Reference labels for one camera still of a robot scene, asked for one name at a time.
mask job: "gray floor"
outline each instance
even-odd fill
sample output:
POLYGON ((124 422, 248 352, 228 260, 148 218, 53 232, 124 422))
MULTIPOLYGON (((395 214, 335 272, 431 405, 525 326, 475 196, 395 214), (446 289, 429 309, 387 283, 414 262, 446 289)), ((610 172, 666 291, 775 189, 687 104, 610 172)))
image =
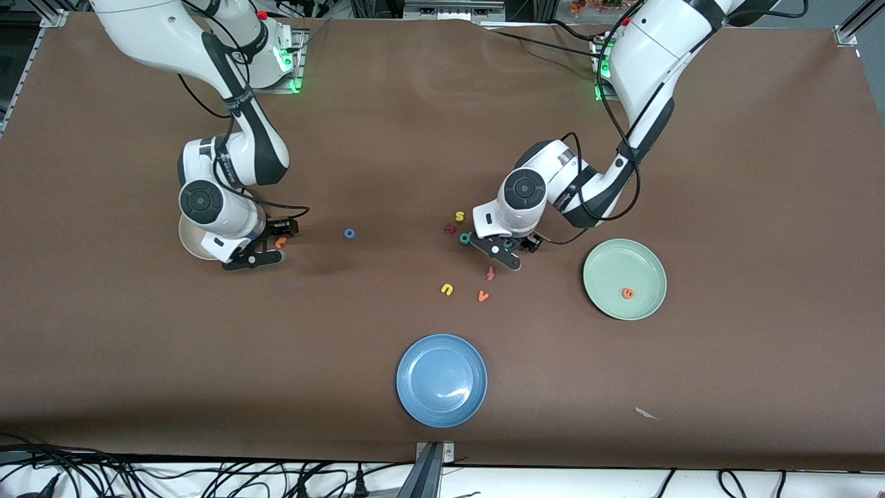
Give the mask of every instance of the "gray floor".
MULTIPOLYGON (((833 27, 845 20, 862 0, 811 0, 801 19, 764 17, 754 27, 833 27)), ((802 0, 782 0, 778 10, 799 12, 802 0)), ((0 111, 8 105, 21 68, 36 36, 36 28, 0 26, 0 111)), ((885 122, 885 15, 879 16, 858 36, 860 59, 879 115, 885 122)))

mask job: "blue plate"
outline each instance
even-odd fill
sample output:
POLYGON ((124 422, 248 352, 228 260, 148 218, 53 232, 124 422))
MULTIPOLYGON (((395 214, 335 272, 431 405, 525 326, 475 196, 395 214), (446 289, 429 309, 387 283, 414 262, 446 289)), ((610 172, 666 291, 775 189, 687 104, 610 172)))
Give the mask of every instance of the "blue plate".
POLYGON ((480 409, 489 379, 476 348, 458 336, 420 339, 403 355, 396 392, 405 411, 437 429, 463 424, 480 409))

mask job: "brown table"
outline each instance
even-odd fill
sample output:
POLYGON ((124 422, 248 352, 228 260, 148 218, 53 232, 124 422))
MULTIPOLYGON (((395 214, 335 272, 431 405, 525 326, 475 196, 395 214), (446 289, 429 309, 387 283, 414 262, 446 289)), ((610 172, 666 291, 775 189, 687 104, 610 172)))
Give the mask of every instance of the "brown table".
MULTIPOLYGON (((293 162, 260 192, 312 211, 282 265, 232 273, 176 231, 181 146, 224 121, 72 15, 0 141, 0 428, 117 452, 403 460, 455 440, 470 463, 885 470, 885 134, 855 51, 724 30, 682 77, 634 212, 487 282, 443 225, 538 140, 575 130, 608 166, 590 75, 466 22, 333 21, 304 91, 261 96, 293 162), (583 291, 614 237, 666 267, 646 320, 583 291), (481 410, 447 431, 394 387, 437 332, 489 368, 481 410)), ((574 232, 555 213, 541 230, 574 232)))

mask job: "green plate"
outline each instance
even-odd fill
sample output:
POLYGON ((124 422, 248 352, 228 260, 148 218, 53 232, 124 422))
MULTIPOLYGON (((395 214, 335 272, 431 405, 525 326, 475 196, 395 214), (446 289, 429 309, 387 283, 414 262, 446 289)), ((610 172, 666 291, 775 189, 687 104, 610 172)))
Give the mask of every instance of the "green plate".
POLYGON ((648 247, 614 238, 597 245, 587 256, 584 289, 603 313, 620 320, 641 320, 664 302, 666 273, 648 247), (631 299, 624 296, 625 289, 633 291, 631 299))

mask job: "white floor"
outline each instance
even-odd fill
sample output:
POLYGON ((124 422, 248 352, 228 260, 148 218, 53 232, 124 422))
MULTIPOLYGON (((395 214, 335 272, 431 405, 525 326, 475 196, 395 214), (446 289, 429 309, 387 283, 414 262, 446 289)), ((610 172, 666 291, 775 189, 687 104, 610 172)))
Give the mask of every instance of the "white floor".
MULTIPOLYGON (((364 470, 376 466, 367 464, 364 470)), ((189 469, 217 469, 218 465, 206 464, 151 464, 144 468, 156 473, 171 475, 189 469)), ((260 471, 266 465, 260 464, 250 471, 260 471)), ((286 469, 297 471, 300 464, 287 464, 286 469)), ((369 491, 398 488, 402 485, 411 466, 404 465, 366 476, 369 491)), ((15 468, 14 465, 0 469, 0 476, 15 468)), ((343 469, 349 477, 354 476, 356 465, 341 464, 327 467, 343 469)), ((37 493, 56 475, 54 469, 33 471, 29 468, 16 472, 0 483, 0 498, 16 498, 24 493, 37 493)), ((581 498, 652 498, 668 471, 641 470, 573 470, 573 469, 498 469, 498 468, 447 468, 443 472, 441 498, 458 498, 477 493, 479 498, 520 498, 520 497, 581 497, 581 498)), ((736 473, 749 498, 773 498, 780 474, 776 471, 739 471, 736 473)), ((157 480, 142 476, 148 486, 169 498, 199 498, 215 478, 215 473, 202 473, 174 480, 157 480)), ((215 494, 229 496, 249 476, 230 479, 215 494)), ((258 479, 270 487, 271 497, 282 496, 285 489, 293 486, 294 477, 267 476, 258 479)), ((323 498, 344 481, 342 473, 322 474, 308 481, 307 491, 311 498, 323 498)), ((734 483, 728 481, 731 493, 740 497, 734 483)), ((80 482, 82 498, 92 498, 96 493, 80 482)), ((117 496, 127 496, 119 482, 114 489, 117 496)), ((881 474, 848 474, 830 472, 790 472, 783 488, 783 498, 876 498, 885 490, 885 476, 881 474)), ((353 485, 347 493, 353 492, 353 485)), ((266 498, 267 489, 251 486, 235 498, 266 498)), ((725 497, 716 479, 716 471, 677 471, 666 489, 664 497, 725 497)), ((69 478, 62 473, 54 498, 75 498, 69 478)))

